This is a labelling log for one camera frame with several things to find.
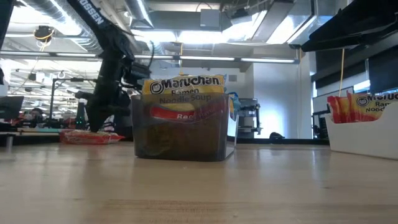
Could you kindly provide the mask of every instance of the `red package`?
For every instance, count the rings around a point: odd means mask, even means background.
[[[331,115],[334,123],[351,122],[349,100],[347,97],[329,96],[328,103],[331,107]]]
[[[123,138],[116,133],[92,133],[82,130],[67,130],[60,133],[60,140],[64,144],[110,144]]]

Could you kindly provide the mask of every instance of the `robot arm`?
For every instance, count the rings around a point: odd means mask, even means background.
[[[86,99],[86,112],[92,132],[97,132],[112,114],[129,116],[130,99],[121,89],[121,79],[137,89],[137,80],[149,78],[149,67],[134,62],[130,41],[124,31],[107,20],[90,0],[67,0],[94,32],[103,53],[103,59],[94,93],[80,93]]]

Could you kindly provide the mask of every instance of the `fluorescent light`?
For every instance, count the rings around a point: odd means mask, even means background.
[[[274,58],[241,58],[242,62],[294,63],[294,60]]]
[[[61,85],[61,86],[69,87],[68,84],[62,83],[62,82],[60,82],[60,81],[56,81],[55,83],[56,83],[56,84],[59,84],[59,85]]]
[[[264,20],[265,16],[267,15],[267,11],[261,11],[260,13],[255,13],[253,16],[257,16],[257,18],[253,18],[255,20],[249,29],[249,32],[247,32],[246,36],[244,37],[245,40],[253,38],[254,33],[256,33],[257,29],[259,28],[261,22]]]
[[[134,38],[138,41],[147,42],[148,40],[154,42],[174,42],[177,40],[174,32],[172,31],[141,31],[131,30],[136,35]]]
[[[136,59],[150,59],[151,55],[135,55]],[[154,59],[173,59],[173,56],[168,55],[154,55]]]
[[[363,90],[365,88],[369,88],[371,86],[371,81],[366,80],[361,83],[354,85],[354,91]]]
[[[220,61],[233,61],[235,58],[231,57],[201,57],[201,56],[180,56],[182,60],[220,60]]]
[[[13,94],[13,95],[7,95],[7,96],[23,96],[26,98],[39,98],[39,99],[51,99],[51,96],[47,95],[22,95],[22,94]],[[54,96],[54,98],[57,99],[67,99],[67,98],[73,98],[73,96]]]
[[[59,57],[88,57],[95,58],[96,54],[79,54],[79,53],[57,53]]]
[[[305,23],[289,40],[287,40],[287,43],[291,43],[293,40],[295,40],[300,34],[302,34],[306,28],[308,28],[314,21],[317,19],[317,16],[312,16],[311,19]]]
[[[212,31],[183,31],[178,37],[184,44],[218,44],[227,40],[221,32]]]
[[[15,56],[50,56],[47,52],[19,52],[19,51],[0,51],[1,55],[15,55]]]

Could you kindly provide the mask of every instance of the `wooden tabletop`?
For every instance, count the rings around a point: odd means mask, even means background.
[[[137,159],[132,143],[0,152],[0,223],[398,223],[398,162],[240,145],[224,162]]]

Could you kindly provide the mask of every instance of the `white box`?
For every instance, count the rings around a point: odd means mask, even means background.
[[[332,151],[398,159],[398,103],[386,106],[376,121],[326,125]]]

